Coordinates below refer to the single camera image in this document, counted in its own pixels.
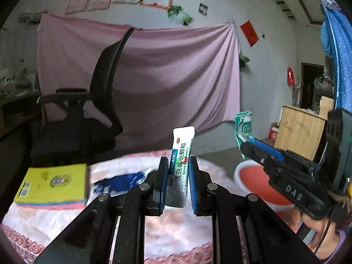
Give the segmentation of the blue foil snack wrapper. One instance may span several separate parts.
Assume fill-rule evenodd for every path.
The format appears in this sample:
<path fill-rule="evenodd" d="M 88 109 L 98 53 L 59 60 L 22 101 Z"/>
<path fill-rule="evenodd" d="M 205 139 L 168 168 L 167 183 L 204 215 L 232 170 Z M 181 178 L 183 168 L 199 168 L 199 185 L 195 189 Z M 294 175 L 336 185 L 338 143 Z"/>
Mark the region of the blue foil snack wrapper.
<path fill-rule="evenodd" d="M 146 179 L 144 172 L 136 172 L 125 175 L 117 175 L 105 178 L 92 184 L 94 194 L 108 193 L 117 196 L 128 192 L 133 187 L 143 183 Z"/>

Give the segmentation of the red paper wall sign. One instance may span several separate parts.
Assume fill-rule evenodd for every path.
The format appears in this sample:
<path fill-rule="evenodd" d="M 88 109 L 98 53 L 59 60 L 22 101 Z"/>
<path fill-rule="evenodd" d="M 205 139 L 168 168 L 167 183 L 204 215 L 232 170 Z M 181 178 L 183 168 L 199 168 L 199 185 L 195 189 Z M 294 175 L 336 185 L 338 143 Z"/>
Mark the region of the red paper wall sign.
<path fill-rule="evenodd" d="M 240 28 L 245 35 L 250 47 L 254 46 L 259 41 L 259 37 L 250 20 L 242 24 Z"/>

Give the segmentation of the red hanging wall ornament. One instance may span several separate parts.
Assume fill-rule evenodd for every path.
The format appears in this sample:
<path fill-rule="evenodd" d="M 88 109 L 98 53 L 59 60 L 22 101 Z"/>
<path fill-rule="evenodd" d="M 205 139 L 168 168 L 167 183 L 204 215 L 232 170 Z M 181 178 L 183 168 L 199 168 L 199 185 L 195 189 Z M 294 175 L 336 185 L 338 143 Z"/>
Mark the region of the red hanging wall ornament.
<path fill-rule="evenodd" d="M 288 86 L 295 86 L 294 73 L 290 67 L 287 68 L 287 84 Z"/>

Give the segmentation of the yellow book stack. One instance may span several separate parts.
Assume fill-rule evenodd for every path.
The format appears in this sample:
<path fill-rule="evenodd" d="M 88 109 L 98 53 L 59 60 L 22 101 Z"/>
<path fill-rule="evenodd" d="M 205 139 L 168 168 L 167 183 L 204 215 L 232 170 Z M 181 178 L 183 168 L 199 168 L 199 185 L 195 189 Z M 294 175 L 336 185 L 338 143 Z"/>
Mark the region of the yellow book stack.
<path fill-rule="evenodd" d="M 33 209 L 83 209 L 88 199 L 88 182 L 86 164 L 30 167 L 14 202 Z"/>

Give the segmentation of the wooden cabinet board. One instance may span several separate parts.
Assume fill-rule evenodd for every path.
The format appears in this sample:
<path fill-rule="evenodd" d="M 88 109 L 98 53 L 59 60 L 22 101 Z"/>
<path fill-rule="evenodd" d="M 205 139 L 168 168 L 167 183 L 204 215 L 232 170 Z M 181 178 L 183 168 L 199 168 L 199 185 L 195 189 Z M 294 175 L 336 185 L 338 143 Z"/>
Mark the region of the wooden cabinet board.
<path fill-rule="evenodd" d="M 334 100 L 328 97 L 321 98 L 317 114 L 294 106 L 283 106 L 274 148 L 289 150 L 313 160 L 328 120 L 328 112 L 333 107 Z"/>

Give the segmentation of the pink hanging sheet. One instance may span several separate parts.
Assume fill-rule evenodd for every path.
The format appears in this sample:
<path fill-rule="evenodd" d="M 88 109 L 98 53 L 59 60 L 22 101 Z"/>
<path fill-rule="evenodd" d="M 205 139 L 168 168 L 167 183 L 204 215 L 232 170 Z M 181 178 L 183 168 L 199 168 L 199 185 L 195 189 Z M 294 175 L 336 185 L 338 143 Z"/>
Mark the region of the pink hanging sheet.
<path fill-rule="evenodd" d="M 43 15 L 36 51 L 42 93 L 89 88 L 100 54 L 126 31 L 117 24 Z M 134 31 L 113 81 L 113 107 L 123 126 L 116 148 L 168 147 L 174 128 L 202 132 L 231 121 L 240 110 L 239 52 L 231 23 Z"/>

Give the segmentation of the white medicine sachet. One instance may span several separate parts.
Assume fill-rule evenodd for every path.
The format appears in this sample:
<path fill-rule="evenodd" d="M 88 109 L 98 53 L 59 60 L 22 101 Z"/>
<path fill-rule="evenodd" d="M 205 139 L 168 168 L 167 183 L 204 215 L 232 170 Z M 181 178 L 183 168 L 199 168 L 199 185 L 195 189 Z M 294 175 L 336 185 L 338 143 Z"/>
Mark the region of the white medicine sachet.
<path fill-rule="evenodd" d="M 194 126 L 175 128 L 169 159 L 168 184 L 165 204 L 182 208 L 187 203 L 189 162 L 195 136 Z"/>

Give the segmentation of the blue dotted curtain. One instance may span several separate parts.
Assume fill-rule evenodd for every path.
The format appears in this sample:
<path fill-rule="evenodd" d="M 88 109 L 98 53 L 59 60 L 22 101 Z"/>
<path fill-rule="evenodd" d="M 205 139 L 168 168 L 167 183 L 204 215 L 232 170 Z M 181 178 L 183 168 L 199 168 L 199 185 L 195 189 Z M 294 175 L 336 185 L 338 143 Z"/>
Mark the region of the blue dotted curtain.
<path fill-rule="evenodd" d="M 351 24 L 335 0 L 320 0 L 324 22 L 320 39 L 332 60 L 335 108 L 351 112 Z"/>

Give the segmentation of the green white packet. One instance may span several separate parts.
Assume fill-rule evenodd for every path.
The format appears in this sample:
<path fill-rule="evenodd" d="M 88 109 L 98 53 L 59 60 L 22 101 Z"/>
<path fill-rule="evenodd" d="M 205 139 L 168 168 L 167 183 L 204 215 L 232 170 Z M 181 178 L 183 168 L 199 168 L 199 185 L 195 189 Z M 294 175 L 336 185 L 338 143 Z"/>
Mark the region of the green white packet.
<path fill-rule="evenodd" d="M 247 142 L 252 133 L 252 113 L 240 112 L 235 115 L 235 140 L 239 146 Z"/>

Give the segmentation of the orange white trash basin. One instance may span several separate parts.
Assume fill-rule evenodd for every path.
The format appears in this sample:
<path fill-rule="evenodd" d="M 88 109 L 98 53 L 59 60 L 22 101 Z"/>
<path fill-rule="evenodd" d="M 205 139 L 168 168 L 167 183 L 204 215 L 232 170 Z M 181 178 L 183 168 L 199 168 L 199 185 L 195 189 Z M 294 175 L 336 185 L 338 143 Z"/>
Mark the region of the orange white trash basin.
<path fill-rule="evenodd" d="M 253 160 L 244 160 L 233 173 L 235 184 L 246 194 L 254 193 L 264 200 L 283 220 L 288 220 L 294 205 L 269 185 L 264 167 Z"/>

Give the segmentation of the black office chair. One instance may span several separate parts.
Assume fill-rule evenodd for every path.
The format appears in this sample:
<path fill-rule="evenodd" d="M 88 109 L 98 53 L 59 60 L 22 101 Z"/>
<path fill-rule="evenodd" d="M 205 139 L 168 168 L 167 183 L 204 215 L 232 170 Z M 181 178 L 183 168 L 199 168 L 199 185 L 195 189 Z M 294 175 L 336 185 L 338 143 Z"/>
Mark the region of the black office chair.
<path fill-rule="evenodd" d="M 134 31 L 129 28 L 119 41 L 102 51 L 89 90 L 61 88 L 38 98 L 39 105 L 53 103 L 65 110 L 66 116 L 44 126 L 39 143 L 32 149 L 33 159 L 90 157 L 115 148 L 115 138 L 123 132 L 123 126 L 113 106 L 113 81 L 122 51 Z M 84 116 L 87 101 L 110 120 L 111 126 Z"/>

